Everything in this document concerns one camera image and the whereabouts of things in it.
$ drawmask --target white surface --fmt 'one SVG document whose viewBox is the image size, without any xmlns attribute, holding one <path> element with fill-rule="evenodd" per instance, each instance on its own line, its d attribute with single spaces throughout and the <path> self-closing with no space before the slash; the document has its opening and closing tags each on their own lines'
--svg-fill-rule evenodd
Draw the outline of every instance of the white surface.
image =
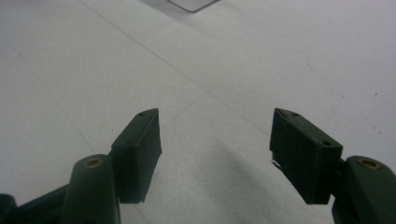
<svg viewBox="0 0 396 224">
<path fill-rule="evenodd" d="M 159 107 L 163 155 L 123 223 L 332 223 L 271 164 L 275 107 L 396 170 L 393 1 L 0 0 L 0 191 L 19 204 Z"/>
</svg>

